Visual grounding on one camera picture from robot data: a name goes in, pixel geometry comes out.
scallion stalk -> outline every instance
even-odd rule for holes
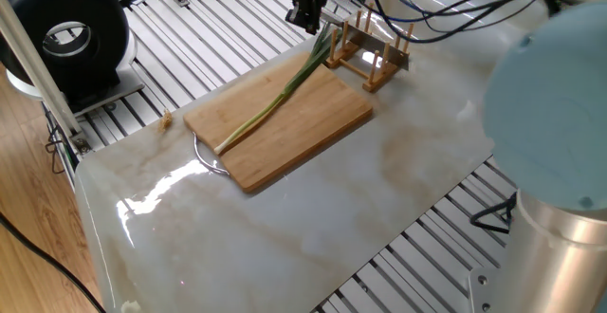
[[[319,37],[316,39],[314,47],[312,47],[312,52],[310,53],[307,61],[305,61],[305,64],[300,71],[285,85],[283,91],[266,108],[238,127],[238,129],[236,129],[234,133],[226,138],[225,141],[215,147],[214,151],[216,154],[220,155],[224,149],[228,147],[228,145],[243,134],[252,124],[257,122],[270,111],[279,107],[281,103],[285,101],[295,91],[295,89],[297,89],[312,74],[312,72],[314,72],[314,70],[316,70],[316,68],[327,59],[331,48],[331,37],[327,37],[328,28],[329,25],[325,24],[321,33],[319,34]]]

wooden holder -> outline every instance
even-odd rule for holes
[[[376,55],[373,58],[373,65],[371,65],[371,73],[367,77],[367,81],[362,84],[362,88],[368,92],[374,93],[380,89],[380,87],[388,82],[398,72],[398,66],[387,61],[388,52],[390,51],[390,43],[386,43],[383,48],[383,57],[381,58],[381,66],[379,72],[376,72],[377,68],[377,57],[379,51],[376,51]]]
[[[367,13],[367,18],[365,22],[364,31],[365,33],[369,33],[369,25],[371,22],[371,14],[373,3],[369,5],[369,11]],[[356,28],[359,28],[360,25],[360,16],[361,12],[357,13],[357,25]],[[381,59],[381,66],[379,70],[377,70],[377,59],[379,58],[379,51],[375,52],[375,57],[373,59],[373,64],[371,65],[371,73],[367,74],[366,72],[360,70],[359,68],[353,66],[348,63],[348,59],[350,59],[359,49],[360,47],[355,45],[354,43],[347,40],[349,24],[348,21],[343,23],[343,36],[341,37],[341,48],[336,51],[337,44],[337,34],[338,30],[335,29],[331,36],[331,54],[329,55],[329,59],[326,60],[325,64],[329,68],[336,68],[338,66],[344,66],[353,72],[356,72],[361,77],[365,78],[365,83],[362,84],[362,88],[369,92],[376,92],[380,89],[380,87],[386,82],[388,82],[399,70],[398,66],[388,62],[388,56],[390,55],[390,43],[386,43],[383,48],[383,55]],[[407,31],[407,37],[411,38],[411,33],[414,29],[414,25],[409,25],[409,30]],[[400,46],[400,37],[396,37],[395,42],[396,48]],[[409,41],[405,42],[405,46],[403,47],[403,52],[407,53],[407,48],[409,46]]]

bamboo cutting board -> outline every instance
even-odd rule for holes
[[[186,125],[214,149],[280,94],[308,53],[244,79],[184,115]],[[301,162],[369,117],[371,104],[321,64],[277,110],[249,129],[221,158],[244,192]]]

white cylinder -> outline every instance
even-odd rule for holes
[[[557,209],[518,193],[498,313],[595,312],[607,286],[607,210]]]

white marble table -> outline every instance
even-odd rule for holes
[[[255,195],[197,161],[182,121],[234,82],[177,110],[164,135],[151,125],[87,156],[76,193],[107,310],[312,310],[490,154],[480,113],[494,61],[440,47],[413,46],[410,71],[375,95],[337,69],[375,115]]]

